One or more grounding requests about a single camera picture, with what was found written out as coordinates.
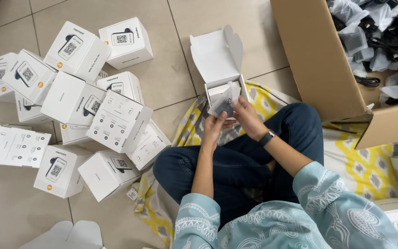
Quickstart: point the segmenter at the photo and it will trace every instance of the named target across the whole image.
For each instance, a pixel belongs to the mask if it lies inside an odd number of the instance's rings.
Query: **dark blue jeans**
[[[323,165],[322,124],[317,111],[303,103],[283,107],[265,122],[282,140]],[[180,204],[191,192],[200,146],[173,147],[158,156],[153,172],[161,186]],[[221,207],[221,227],[247,214],[258,203],[244,188],[263,190],[263,201],[298,203],[293,177],[276,163],[273,173],[265,166],[273,157],[256,141],[243,135],[213,154],[214,200]]]

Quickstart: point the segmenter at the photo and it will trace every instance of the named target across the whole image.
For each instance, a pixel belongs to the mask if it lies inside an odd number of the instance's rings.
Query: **small white tag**
[[[138,192],[135,190],[135,188],[131,188],[127,192],[127,196],[134,201],[136,198],[138,198]]]

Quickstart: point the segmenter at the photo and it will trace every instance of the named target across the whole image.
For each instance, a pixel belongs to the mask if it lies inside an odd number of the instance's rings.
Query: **yellow and grey patterned cloth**
[[[298,102],[292,97],[246,81],[250,102],[259,117],[265,121],[285,105]],[[203,93],[191,105],[180,122],[173,146],[200,145],[203,121],[207,118],[207,97]],[[325,167],[336,171],[348,189],[367,199],[384,199],[398,196],[398,183],[395,179],[390,156],[398,155],[398,143],[354,150],[361,133],[367,124],[329,123],[323,127]],[[218,144],[243,135],[243,129],[236,125],[222,131]],[[134,184],[138,190],[135,213],[167,245],[173,242],[173,223],[179,206],[173,205],[168,195],[154,178],[152,170],[142,175],[141,181]]]

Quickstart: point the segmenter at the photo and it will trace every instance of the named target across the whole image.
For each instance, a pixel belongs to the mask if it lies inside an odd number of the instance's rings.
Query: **brown cardboard box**
[[[325,0],[271,0],[271,6],[303,102],[322,121],[371,114],[356,149],[398,141],[398,105],[379,104],[379,87],[395,71],[368,74],[382,80],[376,88],[356,83]]]

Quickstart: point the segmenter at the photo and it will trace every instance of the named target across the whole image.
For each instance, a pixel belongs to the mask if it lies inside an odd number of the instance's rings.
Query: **woman's right hand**
[[[242,96],[239,96],[237,102],[233,102],[233,109],[237,113],[233,113],[233,117],[237,119],[244,131],[252,139],[259,141],[269,129],[263,124],[259,116],[257,116],[254,106]]]

